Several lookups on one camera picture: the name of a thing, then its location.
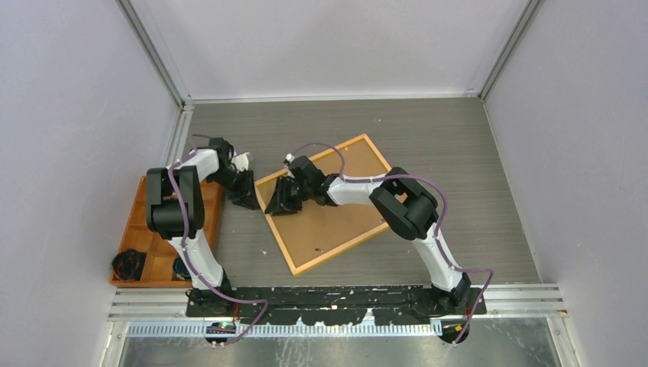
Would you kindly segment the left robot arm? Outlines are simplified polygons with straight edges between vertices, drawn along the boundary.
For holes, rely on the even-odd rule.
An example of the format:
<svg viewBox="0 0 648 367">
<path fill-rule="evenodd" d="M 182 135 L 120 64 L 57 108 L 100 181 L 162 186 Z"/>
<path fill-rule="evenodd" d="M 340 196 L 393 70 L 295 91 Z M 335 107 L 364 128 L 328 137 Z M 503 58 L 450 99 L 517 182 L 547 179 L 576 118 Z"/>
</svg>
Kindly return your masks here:
<svg viewBox="0 0 648 367">
<path fill-rule="evenodd" d="M 204 225 L 206 209 L 201 184 L 217 183 L 238 206 L 257 210 L 254 172 L 249 152 L 238 153 L 224 138 L 210 138 L 182 159 L 146 173 L 146 223 L 178 253 L 192 282 L 190 302 L 217 317 L 228 315 L 235 296 L 225 269 L 216 261 Z"/>
</svg>

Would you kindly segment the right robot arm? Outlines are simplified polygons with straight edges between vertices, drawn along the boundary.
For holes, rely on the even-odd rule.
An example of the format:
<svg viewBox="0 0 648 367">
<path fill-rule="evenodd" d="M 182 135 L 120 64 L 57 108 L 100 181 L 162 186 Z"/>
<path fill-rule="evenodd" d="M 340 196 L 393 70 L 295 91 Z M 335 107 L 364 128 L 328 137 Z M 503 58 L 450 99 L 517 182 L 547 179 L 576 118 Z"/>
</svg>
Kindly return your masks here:
<svg viewBox="0 0 648 367">
<path fill-rule="evenodd" d="M 430 278 L 437 306 L 457 313 L 470 299 L 471 280 L 456 264 L 440 230 L 445 215 L 423 179 L 394 167 L 386 174 L 353 177 L 324 174 L 309 158 L 287 155 L 287 175 L 277 179 L 265 208 L 271 216 L 292 215 L 312 200 L 320 206 L 373 206 L 399 237 L 413 243 Z"/>
</svg>

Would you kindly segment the black yellow coil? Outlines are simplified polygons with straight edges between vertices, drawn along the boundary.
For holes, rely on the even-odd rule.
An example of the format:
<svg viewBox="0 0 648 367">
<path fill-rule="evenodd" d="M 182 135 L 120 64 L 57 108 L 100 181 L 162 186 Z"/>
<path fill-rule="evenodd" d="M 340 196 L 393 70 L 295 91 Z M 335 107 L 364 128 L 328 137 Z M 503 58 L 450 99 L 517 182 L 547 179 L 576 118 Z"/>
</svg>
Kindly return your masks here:
<svg viewBox="0 0 648 367">
<path fill-rule="evenodd" d="M 173 279 L 176 281 L 191 281 L 191 274 L 186 265 L 183 262 L 183 259 L 180 256 L 177 256 L 173 260 L 172 264 Z"/>
</svg>

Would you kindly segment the orange compartment tray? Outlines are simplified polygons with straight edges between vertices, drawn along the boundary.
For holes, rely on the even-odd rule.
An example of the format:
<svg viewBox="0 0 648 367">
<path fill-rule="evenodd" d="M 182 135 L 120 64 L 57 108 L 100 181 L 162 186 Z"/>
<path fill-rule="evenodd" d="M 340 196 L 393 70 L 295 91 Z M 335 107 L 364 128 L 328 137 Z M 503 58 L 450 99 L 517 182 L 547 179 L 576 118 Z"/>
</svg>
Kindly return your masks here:
<svg viewBox="0 0 648 367">
<path fill-rule="evenodd" d="M 225 189 L 217 183 L 203 182 L 201 191 L 206 213 L 203 229 L 209 247 L 214 252 L 225 201 Z M 132 248 L 145 254 L 142 274 L 134 280 L 124 281 L 112 273 L 109 283 L 125 288 L 191 288 L 190 281 L 179 279 L 173 271 L 177 251 L 147 227 L 145 199 L 146 178 L 141 177 L 119 248 L 120 252 Z"/>
</svg>

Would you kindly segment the black coil outside tray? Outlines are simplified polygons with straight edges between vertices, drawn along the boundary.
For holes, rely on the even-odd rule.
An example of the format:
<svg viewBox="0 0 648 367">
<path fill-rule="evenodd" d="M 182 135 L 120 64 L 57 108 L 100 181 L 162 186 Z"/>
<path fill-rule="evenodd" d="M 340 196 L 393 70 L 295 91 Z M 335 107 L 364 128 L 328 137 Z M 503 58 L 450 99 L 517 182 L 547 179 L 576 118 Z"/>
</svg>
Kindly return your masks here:
<svg viewBox="0 0 648 367">
<path fill-rule="evenodd" d="M 129 248 L 118 253 L 112 260 L 112 270 L 120 281 L 140 281 L 147 254 Z"/>
</svg>

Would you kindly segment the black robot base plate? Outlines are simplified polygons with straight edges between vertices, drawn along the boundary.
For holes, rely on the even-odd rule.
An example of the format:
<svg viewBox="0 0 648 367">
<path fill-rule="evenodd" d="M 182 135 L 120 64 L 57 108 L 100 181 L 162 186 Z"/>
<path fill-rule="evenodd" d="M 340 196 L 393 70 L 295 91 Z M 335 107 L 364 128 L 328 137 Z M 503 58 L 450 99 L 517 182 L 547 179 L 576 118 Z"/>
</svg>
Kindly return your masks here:
<svg viewBox="0 0 648 367">
<path fill-rule="evenodd" d="M 188 317 L 233 318 L 244 324 L 292 326 L 299 322 L 314 326 L 358 325 L 373 317 L 378 326 L 418 325 L 432 318 L 463 318 L 487 308 L 477 300 L 473 287 L 466 301 L 450 307 L 439 292 L 421 285 L 342 287 L 238 287 L 225 300 L 211 291 L 186 291 Z"/>
</svg>

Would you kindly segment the aluminium front rail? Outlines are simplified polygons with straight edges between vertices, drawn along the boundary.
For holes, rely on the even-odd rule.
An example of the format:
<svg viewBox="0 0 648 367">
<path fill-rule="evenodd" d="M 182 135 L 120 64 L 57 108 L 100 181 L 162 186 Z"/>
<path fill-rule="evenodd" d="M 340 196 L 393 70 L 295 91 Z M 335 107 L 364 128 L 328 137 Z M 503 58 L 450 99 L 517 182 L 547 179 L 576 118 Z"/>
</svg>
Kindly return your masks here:
<svg viewBox="0 0 648 367">
<path fill-rule="evenodd" d="M 451 341 L 464 336 L 479 319 L 566 317 L 562 297 L 553 284 L 496 284 L 479 288 L 477 300 L 487 312 L 478 315 L 472 310 L 463 318 L 445 316 L 432 318 L 418 325 L 378 326 L 373 317 L 365 317 L 358 325 L 292 326 L 244 324 L 225 317 L 188 317 L 189 289 L 120 288 L 109 311 L 109 320 L 128 324 L 128 332 L 136 336 L 202 336 L 226 338 L 300 337 L 300 336 L 438 336 Z"/>
</svg>

